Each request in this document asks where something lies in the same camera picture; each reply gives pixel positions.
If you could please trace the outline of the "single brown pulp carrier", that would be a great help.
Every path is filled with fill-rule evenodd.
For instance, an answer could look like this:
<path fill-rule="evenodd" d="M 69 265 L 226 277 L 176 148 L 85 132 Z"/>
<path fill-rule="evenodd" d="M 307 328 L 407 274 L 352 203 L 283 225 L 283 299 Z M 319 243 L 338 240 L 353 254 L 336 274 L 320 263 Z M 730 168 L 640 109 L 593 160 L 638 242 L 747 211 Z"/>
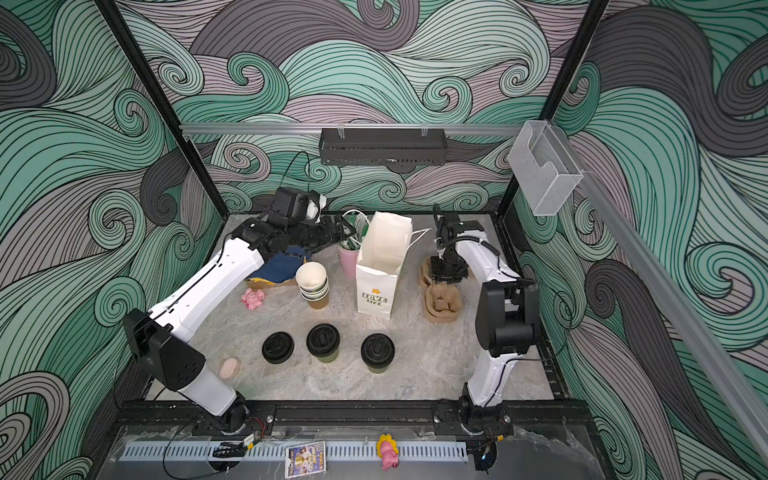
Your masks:
<path fill-rule="evenodd" d="M 433 283 L 431 273 L 431 258 L 427 257 L 421 263 L 419 281 L 422 287 L 427 288 Z"/>

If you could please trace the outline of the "white paper takeout bag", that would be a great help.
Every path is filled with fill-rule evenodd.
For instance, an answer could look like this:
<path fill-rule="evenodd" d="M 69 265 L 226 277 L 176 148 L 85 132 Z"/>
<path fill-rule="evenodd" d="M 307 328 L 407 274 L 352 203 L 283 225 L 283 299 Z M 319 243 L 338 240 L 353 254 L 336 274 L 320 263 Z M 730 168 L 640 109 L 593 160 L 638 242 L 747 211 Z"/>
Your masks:
<path fill-rule="evenodd" d="M 356 300 L 361 314 L 389 319 L 400 272 L 410 248 L 429 228 L 414 230 L 410 217 L 376 212 L 356 261 Z"/>

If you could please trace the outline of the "black coffee cup lid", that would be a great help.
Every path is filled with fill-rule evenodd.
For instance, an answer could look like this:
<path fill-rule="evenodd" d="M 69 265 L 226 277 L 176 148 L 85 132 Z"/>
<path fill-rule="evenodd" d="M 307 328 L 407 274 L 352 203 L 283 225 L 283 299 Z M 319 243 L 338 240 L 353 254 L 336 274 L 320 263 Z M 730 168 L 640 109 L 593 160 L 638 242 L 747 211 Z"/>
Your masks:
<path fill-rule="evenodd" d="M 332 324 L 315 325 L 307 334 L 306 346 L 311 355 L 322 355 L 339 348 L 341 341 L 338 329 Z"/>

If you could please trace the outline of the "green paper coffee cup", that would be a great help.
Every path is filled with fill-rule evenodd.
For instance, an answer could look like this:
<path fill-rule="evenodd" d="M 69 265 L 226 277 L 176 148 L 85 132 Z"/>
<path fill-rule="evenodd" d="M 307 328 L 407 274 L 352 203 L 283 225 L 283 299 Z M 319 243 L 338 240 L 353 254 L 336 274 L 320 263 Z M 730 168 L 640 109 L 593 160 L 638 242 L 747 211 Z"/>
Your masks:
<path fill-rule="evenodd" d="M 334 362 L 338 358 L 338 355 L 339 355 L 339 349 L 335 349 L 332 352 L 327 352 L 322 355 L 316 355 L 315 358 L 321 363 L 328 364 L 328 363 Z"/>

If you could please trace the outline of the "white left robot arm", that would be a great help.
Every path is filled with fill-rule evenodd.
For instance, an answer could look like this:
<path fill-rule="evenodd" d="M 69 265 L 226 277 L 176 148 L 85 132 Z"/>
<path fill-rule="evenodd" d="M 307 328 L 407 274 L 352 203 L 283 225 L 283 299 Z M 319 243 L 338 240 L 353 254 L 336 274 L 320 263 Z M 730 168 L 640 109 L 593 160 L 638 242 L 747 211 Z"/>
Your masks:
<path fill-rule="evenodd" d="M 315 191 L 279 188 L 266 211 L 238 225 L 185 284 L 148 311 L 133 309 L 123 317 L 136 363 L 205 410 L 225 431 L 245 421 L 245 401 L 207 367 L 190 341 L 211 311 L 273 258 L 307 257 L 352 236 L 352 224 L 340 214 L 324 213 L 325 205 L 325 197 Z"/>

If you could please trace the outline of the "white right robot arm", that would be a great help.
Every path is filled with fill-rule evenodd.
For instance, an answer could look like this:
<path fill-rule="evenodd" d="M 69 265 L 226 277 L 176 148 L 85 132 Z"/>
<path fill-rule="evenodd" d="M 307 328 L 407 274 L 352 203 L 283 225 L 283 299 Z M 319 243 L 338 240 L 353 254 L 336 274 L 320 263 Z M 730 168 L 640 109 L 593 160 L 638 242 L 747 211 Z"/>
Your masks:
<path fill-rule="evenodd" d="M 427 261 L 432 285 L 458 284 L 473 275 L 480 293 L 475 333 L 483 353 L 466 384 L 466 398 L 478 408 L 495 407 L 517 362 L 536 343 L 540 332 L 539 290 L 504 261 L 482 225 L 432 207 L 438 254 Z"/>

